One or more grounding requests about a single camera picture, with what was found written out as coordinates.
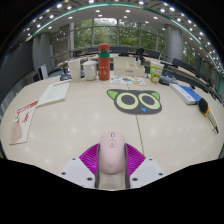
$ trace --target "wall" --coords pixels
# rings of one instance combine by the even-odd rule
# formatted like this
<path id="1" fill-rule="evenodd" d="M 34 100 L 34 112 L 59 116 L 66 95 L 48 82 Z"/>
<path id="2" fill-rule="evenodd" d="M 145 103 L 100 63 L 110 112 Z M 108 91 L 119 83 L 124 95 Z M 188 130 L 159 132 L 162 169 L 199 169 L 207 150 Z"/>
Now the wall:
<path id="1" fill-rule="evenodd" d="M 47 72 L 53 71 L 50 49 L 50 32 L 41 33 L 33 39 L 33 67 L 34 70 L 46 64 Z"/>
<path id="2" fill-rule="evenodd" d="M 23 43 L 12 50 L 5 58 L 0 69 L 0 103 L 9 90 L 28 72 L 33 70 L 33 41 Z"/>

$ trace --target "computer mouse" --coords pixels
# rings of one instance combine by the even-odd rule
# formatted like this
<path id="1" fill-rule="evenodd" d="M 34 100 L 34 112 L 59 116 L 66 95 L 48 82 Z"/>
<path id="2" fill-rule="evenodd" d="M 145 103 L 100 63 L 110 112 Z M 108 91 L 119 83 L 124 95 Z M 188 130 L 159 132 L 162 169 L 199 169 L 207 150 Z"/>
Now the computer mouse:
<path id="1" fill-rule="evenodd" d="M 125 169 L 125 139 L 117 131 L 108 131 L 100 139 L 98 155 L 99 170 L 108 175 L 118 174 Z"/>

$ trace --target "table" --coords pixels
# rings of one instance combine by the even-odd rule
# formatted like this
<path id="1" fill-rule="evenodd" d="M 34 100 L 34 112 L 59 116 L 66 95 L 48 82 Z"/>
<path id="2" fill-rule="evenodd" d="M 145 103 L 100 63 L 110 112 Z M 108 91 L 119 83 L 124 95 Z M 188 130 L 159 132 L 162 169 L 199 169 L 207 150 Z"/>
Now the table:
<path id="1" fill-rule="evenodd" d="M 222 104 L 201 89 L 195 89 L 216 116 L 217 135 L 197 105 L 186 105 L 169 86 L 154 84 L 148 79 L 145 79 L 146 86 L 110 84 L 98 78 L 71 83 L 66 101 L 36 108 L 27 143 L 9 145 L 17 109 L 38 100 L 48 85 L 59 79 L 53 77 L 26 86 L 9 105 L 0 126 L 0 139 L 9 160 L 58 175 L 70 158 L 80 156 L 98 143 L 108 130 L 121 132 L 128 144 L 146 157 L 154 158 L 166 175 L 219 156 L 224 139 Z M 155 90 L 160 94 L 163 109 L 155 115 L 122 113 L 107 95 L 108 89 Z"/>

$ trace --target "window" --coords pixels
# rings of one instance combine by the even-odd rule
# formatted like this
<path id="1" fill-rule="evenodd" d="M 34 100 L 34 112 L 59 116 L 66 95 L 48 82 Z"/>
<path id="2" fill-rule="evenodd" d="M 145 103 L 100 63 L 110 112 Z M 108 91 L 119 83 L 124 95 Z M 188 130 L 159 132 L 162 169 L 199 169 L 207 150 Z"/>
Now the window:
<path id="1" fill-rule="evenodd" d="M 89 47 L 91 43 L 91 29 L 82 29 L 74 32 L 74 48 Z"/>
<path id="2" fill-rule="evenodd" d="M 119 19 L 119 27 L 138 29 L 138 23 L 131 22 L 131 21 L 127 20 L 127 19 Z"/>
<path id="3" fill-rule="evenodd" d="M 138 30 L 119 28 L 120 45 L 138 46 Z"/>
<path id="4" fill-rule="evenodd" d="M 195 51 L 184 43 L 183 62 L 195 68 Z"/>
<path id="5" fill-rule="evenodd" d="M 157 35 L 157 29 L 147 24 L 141 24 L 141 30 Z"/>
<path id="6" fill-rule="evenodd" d="M 75 22 L 74 26 L 75 26 L 75 29 L 92 27 L 92 19 Z"/>
<path id="7" fill-rule="evenodd" d="M 156 50 L 157 36 L 148 32 L 141 31 L 141 46 L 147 50 Z"/>
<path id="8" fill-rule="evenodd" d="M 94 26 L 117 26 L 117 19 L 113 18 L 94 19 Z"/>
<path id="9" fill-rule="evenodd" d="M 94 28 L 94 45 L 108 43 L 116 45 L 117 28 L 116 27 L 95 27 Z"/>
<path id="10" fill-rule="evenodd" d="M 158 37 L 158 51 L 161 53 L 161 55 L 164 55 L 164 53 L 165 53 L 165 38 Z"/>

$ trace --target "paper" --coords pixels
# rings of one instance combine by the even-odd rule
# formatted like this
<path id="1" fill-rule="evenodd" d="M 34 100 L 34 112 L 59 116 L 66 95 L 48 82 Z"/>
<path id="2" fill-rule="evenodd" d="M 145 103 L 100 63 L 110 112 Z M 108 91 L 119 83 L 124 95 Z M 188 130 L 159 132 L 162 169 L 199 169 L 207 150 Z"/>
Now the paper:
<path id="1" fill-rule="evenodd" d="M 63 82 L 56 82 L 48 86 L 46 91 L 41 96 L 37 107 L 65 100 L 70 84 L 71 80 L 66 80 Z"/>
<path id="2" fill-rule="evenodd" d="M 138 85 L 138 86 L 145 86 L 145 81 L 139 77 L 132 77 L 132 76 L 114 76 L 111 75 L 110 83 L 113 84 L 131 84 L 131 85 Z"/>
<path id="3" fill-rule="evenodd" d="M 30 123 L 38 101 L 21 107 L 17 110 L 11 128 L 9 144 L 27 142 Z"/>

